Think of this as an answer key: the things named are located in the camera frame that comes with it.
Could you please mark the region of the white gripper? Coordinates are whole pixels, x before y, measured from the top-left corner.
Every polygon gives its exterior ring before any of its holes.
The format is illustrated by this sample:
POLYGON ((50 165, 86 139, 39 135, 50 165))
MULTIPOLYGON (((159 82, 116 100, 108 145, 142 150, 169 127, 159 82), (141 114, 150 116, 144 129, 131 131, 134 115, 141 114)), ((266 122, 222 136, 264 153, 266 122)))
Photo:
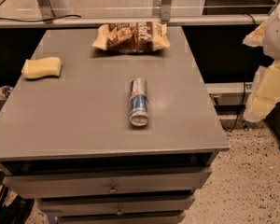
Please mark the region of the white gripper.
POLYGON ((264 54, 275 59, 269 67, 260 66, 257 70, 245 105, 244 119, 259 122, 280 102, 280 3, 267 21, 244 38, 243 44, 263 46, 264 54))

